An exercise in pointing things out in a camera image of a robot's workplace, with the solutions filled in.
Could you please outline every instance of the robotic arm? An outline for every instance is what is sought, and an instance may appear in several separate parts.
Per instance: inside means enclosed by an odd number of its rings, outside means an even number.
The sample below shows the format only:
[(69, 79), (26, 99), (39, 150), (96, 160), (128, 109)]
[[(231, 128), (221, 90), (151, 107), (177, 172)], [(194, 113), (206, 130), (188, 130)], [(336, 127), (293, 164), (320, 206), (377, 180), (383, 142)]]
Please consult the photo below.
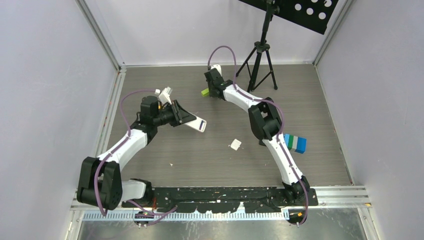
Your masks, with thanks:
[(204, 132), (206, 121), (183, 109), (177, 100), (170, 100), (169, 87), (158, 97), (144, 97), (137, 112), (137, 119), (126, 134), (111, 149), (98, 157), (87, 157), (81, 166), (76, 198), (80, 203), (97, 206), (94, 190), (96, 169), (101, 160), (107, 158), (100, 169), (103, 179), (98, 180), (99, 197), (107, 210), (115, 209), (119, 203), (131, 199), (149, 203), (154, 197), (152, 184), (141, 179), (121, 181), (121, 171), (133, 156), (146, 147), (158, 132), (158, 127), (170, 124), (173, 127), (187, 125)]
[(309, 191), (310, 185), (293, 160), (283, 133), (278, 135), (282, 122), (276, 107), (268, 102), (273, 100), (267, 97), (267, 102), (263, 102), (262, 98), (242, 90), (231, 80), (224, 81), (219, 65), (213, 65), (204, 75), (210, 97), (231, 102), (248, 113), (253, 135), (266, 145), (278, 166), (287, 199), (295, 201), (301, 198), (304, 190), (300, 181), (306, 191)]

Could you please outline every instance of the green object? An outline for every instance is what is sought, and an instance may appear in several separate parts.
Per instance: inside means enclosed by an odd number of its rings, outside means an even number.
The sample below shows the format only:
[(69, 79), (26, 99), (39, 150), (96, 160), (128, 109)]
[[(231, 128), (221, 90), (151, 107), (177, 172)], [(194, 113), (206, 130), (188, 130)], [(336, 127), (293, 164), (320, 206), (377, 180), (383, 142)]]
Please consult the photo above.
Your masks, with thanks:
[(206, 88), (205, 90), (201, 91), (201, 96), (202, 96), (202, 97), (207, 97), (207, 96), (209, 96), (209, 88)]
[(288, 150), (291, 150), (293, 148), (293, 135), (290, 135), (288, 138), (288, 144), (287, 144)]

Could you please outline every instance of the perforated black panel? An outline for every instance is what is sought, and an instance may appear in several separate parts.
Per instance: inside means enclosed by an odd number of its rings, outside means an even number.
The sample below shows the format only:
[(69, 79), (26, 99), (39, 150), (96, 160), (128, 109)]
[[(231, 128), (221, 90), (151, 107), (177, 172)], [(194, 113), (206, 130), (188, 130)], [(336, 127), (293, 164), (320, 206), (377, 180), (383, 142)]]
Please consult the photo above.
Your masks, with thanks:
[[(265, 0), (239, 0), (255, 8), (267, 10)], [(276, 0), (280, 18), (324, 34), (339, 0)]]

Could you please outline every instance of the small white debris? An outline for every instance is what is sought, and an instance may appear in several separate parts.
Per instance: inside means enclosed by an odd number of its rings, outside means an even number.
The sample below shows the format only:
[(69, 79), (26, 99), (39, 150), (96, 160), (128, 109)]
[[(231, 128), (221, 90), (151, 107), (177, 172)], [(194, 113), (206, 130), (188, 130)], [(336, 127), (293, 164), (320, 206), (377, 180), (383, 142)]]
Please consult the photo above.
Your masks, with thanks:
[(234, 149), (234, 150), (236, 150), (237, 151), (237, 149), (239, 149), (240, 148), (240, 145), (242, 144), (242, 142), (241, 141), (239, 141), (239, 140), (237, 140), (237, 139), (234, 139), (233, 141), (232, 141), (232, 143), (231, 143), (231, 145), (230, 145), (230, 147), (232, 148), (232, 149)]

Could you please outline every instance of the tripod leg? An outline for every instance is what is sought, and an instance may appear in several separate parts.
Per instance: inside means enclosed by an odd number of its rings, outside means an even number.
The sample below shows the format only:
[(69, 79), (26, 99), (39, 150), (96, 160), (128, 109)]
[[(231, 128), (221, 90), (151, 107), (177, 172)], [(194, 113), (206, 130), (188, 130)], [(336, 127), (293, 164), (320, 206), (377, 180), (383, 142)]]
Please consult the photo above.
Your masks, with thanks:
[(268, 58), (269, 70), (271, 71), (272, 81), (274, 82), (274, 89), (277, 90), (276, 76), (274, 75), (273, 64), (271, 63), (270, 51), (266, 50), (266, 57)]
[(253, 50), (250, 52), (249, 56), (246, 58), (246, 60), (243, 62), (243, 65), (241, 65), (240, 69), (237, 71), (237, 73), (235, 74), (236, 77), (239, 76), (239, 73), (242, 71), (242, 69), (245, 67), (245, 65), (248, 63), (249, 59), (251, 59), (253, 53), (256, 50), (256, 46), (253, 48)]
[(252, 71), (252, 77), (249, 81), (249, 86), (247, 87), (247, 92), (255, 90), (255, 84), (256, 84), (256, 78), (258, 77), (258, 71), (259, 71), (259, 64), (261, 63), (261, 57), (262, 52), (257, 52), (256, 60), (254, 61), (253, 71)]

